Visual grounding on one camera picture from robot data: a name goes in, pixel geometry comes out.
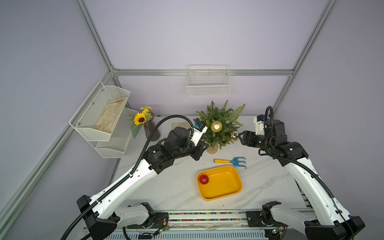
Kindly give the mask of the blue yellow garden fork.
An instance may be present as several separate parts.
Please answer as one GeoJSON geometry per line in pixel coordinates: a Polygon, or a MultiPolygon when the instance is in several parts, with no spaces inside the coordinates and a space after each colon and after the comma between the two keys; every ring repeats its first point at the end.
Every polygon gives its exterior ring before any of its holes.
{"type": "Polygon", "coordinates": [[[232,160],[222,160],[222,159],[214,159],[214,163],[216,164],[232,164],[235,167],[247,168],[246,166],[246,158],[244,157],[235,157],[232,160]]]}

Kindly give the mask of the shiny gold ball ornament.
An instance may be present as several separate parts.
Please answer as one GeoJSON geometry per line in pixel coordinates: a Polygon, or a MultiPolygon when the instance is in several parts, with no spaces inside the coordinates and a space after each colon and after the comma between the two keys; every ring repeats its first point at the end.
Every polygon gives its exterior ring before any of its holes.
{"type": "Polygon", "coordinates": [[[232,132],[231,133],[231,141],[235,142],[239,139],[238,133],[237,132],[232,132]]]}

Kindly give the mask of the beige glove on table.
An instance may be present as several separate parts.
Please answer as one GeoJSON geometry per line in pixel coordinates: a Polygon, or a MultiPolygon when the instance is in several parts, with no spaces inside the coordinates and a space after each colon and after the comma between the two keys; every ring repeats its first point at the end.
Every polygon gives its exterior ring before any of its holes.
{"type": "Polygon", "coordinates": [[[180,122],[180,123],[173,123],[172,124],[172,130],[174,130],[177,127],[181,127],[181,128],[188,130],[191,128],[191,125],[189,124],[189,122],[180,122]]]}

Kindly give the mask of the yellow plastic tray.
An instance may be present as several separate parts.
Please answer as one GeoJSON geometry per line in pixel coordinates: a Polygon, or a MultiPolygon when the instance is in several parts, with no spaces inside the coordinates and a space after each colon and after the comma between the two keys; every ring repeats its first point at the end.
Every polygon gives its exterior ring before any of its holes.
{"type": "Polygon", "coordinates": [[[205,201],[213,201],[239,194],[243,190],[243,183],[238,171],[232,166],[208,169],[198,173],[197,186],[199,194],[205,201]],[[199,176],[209,176],[209,183],[199,183],[199,176]]]}

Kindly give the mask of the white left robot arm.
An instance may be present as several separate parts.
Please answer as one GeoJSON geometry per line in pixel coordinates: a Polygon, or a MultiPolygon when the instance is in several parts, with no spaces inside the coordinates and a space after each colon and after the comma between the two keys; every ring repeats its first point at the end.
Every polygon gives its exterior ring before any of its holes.
{"type": "Polygon", "coordinates": [[[122,203],[141,185],[171,167],[174,161],[192,157],[198,161],[209,147],[203,141],[208,127],[201,121],[191,121],[182,115],[171,115],[162,119],[151,131],[138,157],[138,160],[125,174],[104,190],[93,196],[82,196],[77,200],[80,215],[62,235],[68,238],[75,226],[83,220],[88,228],[86,239],[104,240],[116,229],[131,225],[150,227],[155,220],[155,212],[148,203],[136,207],[122,207],[122,203]],[[176,127],[157,144],[150,142],[158,128],[170,119],[184,119],[189,128],[176,127]]]}

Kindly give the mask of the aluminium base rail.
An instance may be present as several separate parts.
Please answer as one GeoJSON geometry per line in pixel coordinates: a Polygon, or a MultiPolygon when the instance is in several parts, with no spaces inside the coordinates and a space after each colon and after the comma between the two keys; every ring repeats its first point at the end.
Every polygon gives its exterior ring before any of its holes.
{"type": "Polygon", "coordinates": [[[150,214],[142,224],[85,229],[82,240],[282,240],[291,226],[265,223],[261,210],[170,211],[150,214]]]}

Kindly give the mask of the dark vase with sunflower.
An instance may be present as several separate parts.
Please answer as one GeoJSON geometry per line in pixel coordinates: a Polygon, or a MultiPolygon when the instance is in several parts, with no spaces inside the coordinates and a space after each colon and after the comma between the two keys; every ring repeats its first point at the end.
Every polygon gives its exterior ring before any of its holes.
{"type": "Polygon", "coordinates": [[[149,106],[142,107],[141,112],[131,118],[131,122],[132,137],[134,139],[138,136],[141,129],[144,129],[146,138],[148,139],[156,127],[153,110],[149,106]]]}

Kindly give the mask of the red glitter ball ornament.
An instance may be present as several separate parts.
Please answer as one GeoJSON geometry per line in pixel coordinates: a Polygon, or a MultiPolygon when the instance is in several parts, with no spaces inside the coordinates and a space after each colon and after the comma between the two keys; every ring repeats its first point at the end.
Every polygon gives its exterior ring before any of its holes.
{"type": "Polygon", "coordinates": [[[202,185],[206,185],[206,184],[209,183],[209,181],[210,181],[210,179],[209,179],[209,176],[208,176],[208,175],[203,174],[203,175],[200,175],[200,176],[199,176],[199,183],[200,183],[200,184],[202,184],[202,185]]]}

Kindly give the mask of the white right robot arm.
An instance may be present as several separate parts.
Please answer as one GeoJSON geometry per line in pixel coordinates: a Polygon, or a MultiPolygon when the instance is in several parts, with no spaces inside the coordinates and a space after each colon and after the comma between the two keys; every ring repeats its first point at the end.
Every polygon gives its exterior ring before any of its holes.
{"type": "Polygon", "coordinates": [[[279,201],[261,208],[260,222],[264,226],[280,223],[302,233],[309,240],[353,240],[365,228],[359,216],[350,212],[336,199],[315,170],[308,153],[297,142],[289,142],[282,121],[274,119],[273,107],[255,117],[256,130],[239,134],[241,144],[257,148],[260,156],[279,161],[305,194],[314,213],[305,215],[288,209],[279,201]]]}

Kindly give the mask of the small green christmas tree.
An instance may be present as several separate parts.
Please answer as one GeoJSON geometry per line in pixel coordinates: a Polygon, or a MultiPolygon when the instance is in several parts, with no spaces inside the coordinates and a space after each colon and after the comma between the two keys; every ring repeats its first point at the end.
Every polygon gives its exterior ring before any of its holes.
{"type": "Polygon", "coordinates": [[[214,102],[207,105],[205,111],[197,111],[196,121],[204,123],[208,130],[202,140],[209,145],[207,152],[214,155],[219,149],[233,143],[232,133],[243,126],[239,117],[246,108],[246,104],[233,109],[228,107],[228,101],[219,108],[214,102]]]}

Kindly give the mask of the beige glove in shelf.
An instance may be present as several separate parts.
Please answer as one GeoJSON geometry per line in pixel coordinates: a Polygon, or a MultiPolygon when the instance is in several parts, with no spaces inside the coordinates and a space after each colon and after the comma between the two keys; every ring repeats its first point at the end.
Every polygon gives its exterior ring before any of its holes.
{"type": "Polygon", "coordinates": [[[94,129],[111,134],[123,111],[128,97],[111,100],[104,108],[102,115],[97,120],[94,129]]]}

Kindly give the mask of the matte gold ball ornament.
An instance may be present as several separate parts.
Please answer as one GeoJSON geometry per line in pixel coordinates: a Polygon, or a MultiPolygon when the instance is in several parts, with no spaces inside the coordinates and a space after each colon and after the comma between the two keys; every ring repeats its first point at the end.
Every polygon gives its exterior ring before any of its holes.
{"type": "Polygon", "coordinates": [[[223,124],[220,121],[213,121],[210,128],[214,133],[218,133],[223,129],[223,124]]]}

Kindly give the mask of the white mesh wall shelf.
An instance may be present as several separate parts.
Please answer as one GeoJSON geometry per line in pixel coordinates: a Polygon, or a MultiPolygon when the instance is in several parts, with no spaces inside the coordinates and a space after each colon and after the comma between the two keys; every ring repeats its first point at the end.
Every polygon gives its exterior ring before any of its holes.
{"type": "Polygon", "coordinates": [[[104,159],[122,158],[132,137],[128,107],[130,91],[99,82],[69,121],[69,125],[104,159]]]}

